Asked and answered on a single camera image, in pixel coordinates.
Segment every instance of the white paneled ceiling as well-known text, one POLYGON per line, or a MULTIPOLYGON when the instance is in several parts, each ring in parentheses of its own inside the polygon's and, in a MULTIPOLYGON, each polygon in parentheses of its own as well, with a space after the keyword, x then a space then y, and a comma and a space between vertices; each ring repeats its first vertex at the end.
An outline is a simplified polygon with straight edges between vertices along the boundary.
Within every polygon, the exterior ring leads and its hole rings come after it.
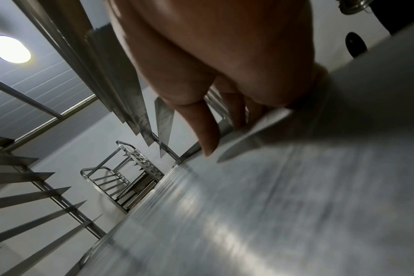
MULTIPOLYGON (((18 39, 32 55, 23 64, 0 58, 0 81, 58 113, 93 94, 11 0, 0 0, 0 34, 18 39)), ((19 138, 51 118, 0 91, 0 136, 19 138)))

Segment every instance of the hand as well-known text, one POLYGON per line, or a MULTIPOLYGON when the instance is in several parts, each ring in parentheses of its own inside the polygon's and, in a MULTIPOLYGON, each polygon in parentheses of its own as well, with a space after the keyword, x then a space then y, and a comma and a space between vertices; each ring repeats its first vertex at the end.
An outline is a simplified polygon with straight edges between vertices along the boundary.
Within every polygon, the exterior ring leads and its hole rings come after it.
POLYGON ((203 152, 219 129, 203 98, 214 84, 233 126, 286 106, 315 71, 308 0, 106 0, 115 33, 138 72, 188 122, 203 152))

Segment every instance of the black object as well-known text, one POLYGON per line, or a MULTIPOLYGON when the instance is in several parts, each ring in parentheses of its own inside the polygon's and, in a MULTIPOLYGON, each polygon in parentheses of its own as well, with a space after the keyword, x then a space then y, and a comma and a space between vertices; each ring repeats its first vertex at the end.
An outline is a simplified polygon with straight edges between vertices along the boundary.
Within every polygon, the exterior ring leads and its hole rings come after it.
POLYGON ((358 34, 353 32, 347 34, 345 37, 345 44, 347 46, 348 52, 353 58, 356 58, 368 51, 368 48, 366 47, 363 39, 358 34))
POLYGON ((369 6, 391 35, 414 22, 414 0, 374 0, 369 6))

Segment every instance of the round ceiling light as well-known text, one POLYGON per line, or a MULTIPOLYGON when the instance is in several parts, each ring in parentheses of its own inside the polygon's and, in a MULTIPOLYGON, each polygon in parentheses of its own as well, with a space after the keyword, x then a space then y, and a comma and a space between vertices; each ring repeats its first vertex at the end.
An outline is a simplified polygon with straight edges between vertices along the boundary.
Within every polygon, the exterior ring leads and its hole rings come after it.
POLYGON ((24 63, 31 59, 31 53, 19 40, 0 35, 0 58, 12 63, 24 63))

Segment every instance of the finger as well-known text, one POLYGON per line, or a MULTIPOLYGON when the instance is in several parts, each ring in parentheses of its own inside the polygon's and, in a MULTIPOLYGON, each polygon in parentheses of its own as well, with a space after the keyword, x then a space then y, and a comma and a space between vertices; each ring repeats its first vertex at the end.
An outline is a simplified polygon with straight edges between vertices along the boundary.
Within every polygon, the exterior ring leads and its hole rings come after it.
POLYGON ((198 137, 205 156, 211 155, 219 144, 219 127, 204 100, 189 105, 167 102, 186 120, 198 137))
POLYGON ((245 101, 243 95, 236 89, 231 81, 223 76, 217 76, 214 82, 219 94, 228 108, 234 130, 238 130, 245 126, 245 101))
POLYGON ((248 108, 249 118, 248 123, 253 124, 257 122, 266 112, 264 105, 254 102, 251 98, 245 96, 245 105, 248 108))

